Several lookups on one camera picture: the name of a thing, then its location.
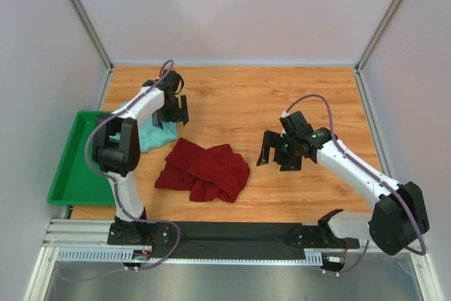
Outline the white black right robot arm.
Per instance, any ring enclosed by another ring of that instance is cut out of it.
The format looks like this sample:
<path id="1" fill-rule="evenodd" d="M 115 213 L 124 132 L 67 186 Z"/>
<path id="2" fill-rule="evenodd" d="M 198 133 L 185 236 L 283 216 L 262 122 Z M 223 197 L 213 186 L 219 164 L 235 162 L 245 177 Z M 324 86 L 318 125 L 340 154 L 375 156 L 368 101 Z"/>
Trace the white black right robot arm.
<path id="1" fill-rule="evenodd" d="M 374 242 L 395 255 L 414 241 L 424 246 L 429 220 L 421 188 L 381 173 L 353 153 L 332 126 L 314 129 L 300 111 L 283 113 L 280 132 L 264 132 L 257 165 L 276 162 L 281 171 L 299 171 L 310 159 L 345 181 L 371 207 L 369 213 L 335 209 L 321 219 L 319 242 L 333 247 L 344 238 Z"/>

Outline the dark red t-shirt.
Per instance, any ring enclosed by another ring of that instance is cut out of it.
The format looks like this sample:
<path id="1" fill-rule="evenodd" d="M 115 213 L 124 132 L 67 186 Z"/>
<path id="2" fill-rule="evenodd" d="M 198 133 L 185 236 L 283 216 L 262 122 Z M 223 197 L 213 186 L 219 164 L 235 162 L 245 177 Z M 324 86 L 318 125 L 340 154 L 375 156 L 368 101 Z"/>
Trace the dark red t-shirt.
<path id="1" fill-rule="evenodd" d="M 188 191 L 191 202 L 233 203 L 250 175 L 248 163 L 229 144 L 205 149 L 180 138 L 165 161 L 154 187 Z"/>

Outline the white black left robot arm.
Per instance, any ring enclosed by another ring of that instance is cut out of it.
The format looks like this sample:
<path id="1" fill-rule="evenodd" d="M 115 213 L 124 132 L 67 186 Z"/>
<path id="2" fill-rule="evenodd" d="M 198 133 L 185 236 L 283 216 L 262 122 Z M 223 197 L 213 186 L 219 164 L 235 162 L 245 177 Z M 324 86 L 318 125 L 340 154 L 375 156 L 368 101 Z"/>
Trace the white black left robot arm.
<path id="1" fill-rule="evenodd" d="M 184 86 L 181 75 L 163 69 L 158 79 L 146 81 L 138 94 L 113 113 L 97 116 L 95 128 L 88 137 L 92 147 L 89 166 L 107 178 L 116 203 L 116 215 L 110 225 L 110 245 L 144 245 L 151 228 L 145 223 L 146 210 L 141 202 L 135 169 L 140 161 L 139 127 L 148 119 L 157 128 L 164 123 L 187 124 L 187 99 L 179 93 Z"/>

